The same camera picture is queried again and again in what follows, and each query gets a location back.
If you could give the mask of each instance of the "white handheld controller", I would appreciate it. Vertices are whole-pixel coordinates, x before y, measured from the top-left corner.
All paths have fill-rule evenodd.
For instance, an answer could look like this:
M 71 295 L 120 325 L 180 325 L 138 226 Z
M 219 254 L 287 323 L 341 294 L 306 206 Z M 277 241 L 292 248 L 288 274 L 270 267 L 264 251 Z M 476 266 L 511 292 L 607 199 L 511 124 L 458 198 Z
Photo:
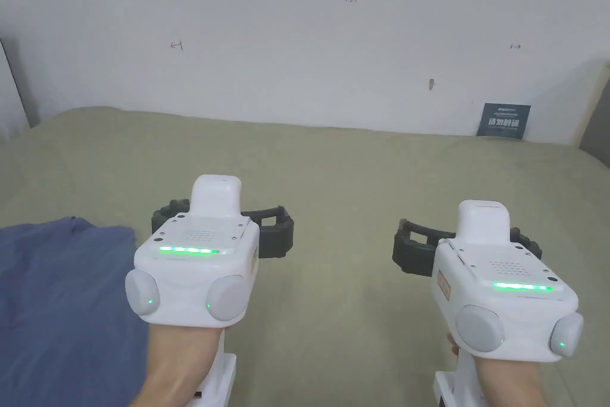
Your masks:
M 460 347 L 456 371 L 434 379 L 443 407 L 487 406 L 473 356 L 554 362 L 574 353 L 583 327 L 574 290 L 511 242 L 498 202 L 459 205 L 455 238 L 436 248 L 432 296 Z
M 240 212 L 241 188 L 234 176 L 200 176 L 190 210 L 169 219 L 137 249 L 125 289 L 144 321 L 226 328 L 244 317 L 258 270 L 259 226 Z M 225 407 L 235 362 L 235 355 L 224 353 L 223 333 L 189 407 Z

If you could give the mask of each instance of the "sticker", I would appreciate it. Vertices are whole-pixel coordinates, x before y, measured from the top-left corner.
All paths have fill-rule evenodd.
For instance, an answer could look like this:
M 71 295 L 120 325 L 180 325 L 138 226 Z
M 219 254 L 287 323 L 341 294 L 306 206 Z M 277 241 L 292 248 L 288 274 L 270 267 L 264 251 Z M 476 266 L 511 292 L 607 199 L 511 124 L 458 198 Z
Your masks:
M 438 272 L 438 277 L 436 279 L 438 286 L 440 286 L 440 290 L 443 292 L 444 297 L 449 300 L 452 296 L 452 286 L 447 282 L 447 279 L 444 277 L 442 272 Z
M 252 267 L 250 268 L 250 274 L 254 273 L 254 268 L 256 266 L 256 261 L 259 258 L 259 248 L 256 247 L 256 250 L 254 251 L 254 255 L 252 256 Z

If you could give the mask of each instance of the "wrist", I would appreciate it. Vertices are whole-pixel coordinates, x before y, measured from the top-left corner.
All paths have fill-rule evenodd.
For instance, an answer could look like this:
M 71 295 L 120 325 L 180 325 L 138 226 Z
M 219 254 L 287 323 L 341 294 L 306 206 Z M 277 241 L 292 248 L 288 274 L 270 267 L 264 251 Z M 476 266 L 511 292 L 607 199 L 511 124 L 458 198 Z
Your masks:
M 184 407 L 184 389 L 178 382 L 148 378 L 129 407 Z

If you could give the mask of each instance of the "orange label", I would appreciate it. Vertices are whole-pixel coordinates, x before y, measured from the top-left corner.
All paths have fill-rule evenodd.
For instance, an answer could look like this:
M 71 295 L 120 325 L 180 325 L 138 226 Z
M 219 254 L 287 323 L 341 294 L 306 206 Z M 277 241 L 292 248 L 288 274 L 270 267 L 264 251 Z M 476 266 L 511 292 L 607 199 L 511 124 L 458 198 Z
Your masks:
M 449 298 L 452 296 L 452 286 L 440 271 L 438 272 L 436 282 L 438 283 L 438 286 L 440 286 L 440 290 L 443 292 L 444 297 L 449 300 Z

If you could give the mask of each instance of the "white wall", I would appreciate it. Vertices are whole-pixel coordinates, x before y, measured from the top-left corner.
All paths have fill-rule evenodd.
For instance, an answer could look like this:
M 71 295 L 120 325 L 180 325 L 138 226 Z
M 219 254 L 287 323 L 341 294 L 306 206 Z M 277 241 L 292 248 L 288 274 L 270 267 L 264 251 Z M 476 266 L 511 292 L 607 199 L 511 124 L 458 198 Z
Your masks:
M 533 106 L 527 139 L 568 144 L 609 31 L 607 0 L 0 0 L 43 119 L 112 105 L 469 135 L 507 102 Z
M 26 112 L 0 43 L 0 144 L 29 128 Z

